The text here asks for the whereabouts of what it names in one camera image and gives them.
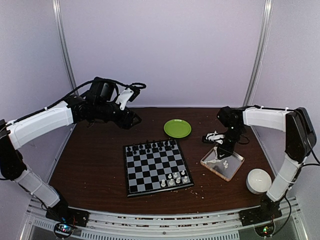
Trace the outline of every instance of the chess piece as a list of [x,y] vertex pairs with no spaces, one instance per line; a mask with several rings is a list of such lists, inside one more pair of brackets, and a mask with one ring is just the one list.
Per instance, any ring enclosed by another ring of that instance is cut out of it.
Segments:
[[166,186],[166,180],[162,179],[162,180],[161,180],[161,187],[164,188],[165,186]]

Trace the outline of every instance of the white wall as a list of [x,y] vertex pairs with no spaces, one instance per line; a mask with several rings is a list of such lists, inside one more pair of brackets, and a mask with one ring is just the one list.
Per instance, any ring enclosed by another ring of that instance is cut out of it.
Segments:
[[[320,138],[320,1],[274,1],[267,49],[262,60],[254,104],[305,107]],[[258,128],[258,134],[278,171],[285,134]],[[320,157],[320,144],[314,148]],[[303,169],[293,195],[297,196],[311,239],[320,236],[320,167]]]
[[144,82],[131,106],[241,106],[265,1],[61,1],[77,84]]
[[[1,0],[0,33],[0,119],[22,117],[70,91],[51,0]],[[68,131],[25,145],[24,162],[47,179]],[[17,239],[29,199],[15,183],[0,181],[1,240]]]

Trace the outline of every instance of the wooden table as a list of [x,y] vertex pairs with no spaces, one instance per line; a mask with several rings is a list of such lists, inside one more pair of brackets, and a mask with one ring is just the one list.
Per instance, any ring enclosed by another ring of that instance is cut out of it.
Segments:
[[[272,170],[251,129],[250,144],[237,145],[235,151],[245,158],[230,182],[226,182],[200,164],[212,148],[201,141],[203,135],[226,129],[216,119],[218,108],[134,108],[142,123],[130,130],[113,122],[79,123],[73,131],[50,184],[67,199],[69,205],[96,211],[127,214],[189,214],[215,212],[256,206],[260,197],[250,193],[246,177],[255,168]],[[183,119],[192,133],[180,140],[180,147],[194,180],[194,186],[177,191],[127,198],[123,146],[165,140],[166,121]]]

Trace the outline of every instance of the green plate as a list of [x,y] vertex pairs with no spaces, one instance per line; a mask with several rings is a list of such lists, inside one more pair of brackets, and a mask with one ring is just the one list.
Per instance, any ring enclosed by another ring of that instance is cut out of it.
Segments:
[[164,131],[170,137],[184,138],[191,133],[191,126],[188,122],[181,119],[172,119],[164,125]]

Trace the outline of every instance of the white bowl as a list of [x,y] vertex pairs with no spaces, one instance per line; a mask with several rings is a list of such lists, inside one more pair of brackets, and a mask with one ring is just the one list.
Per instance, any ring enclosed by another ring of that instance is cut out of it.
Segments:
[[270,175],[262,169],[255,168],[251,170],[246,178],[246,187],[253,194],[263,194],[272,184]]

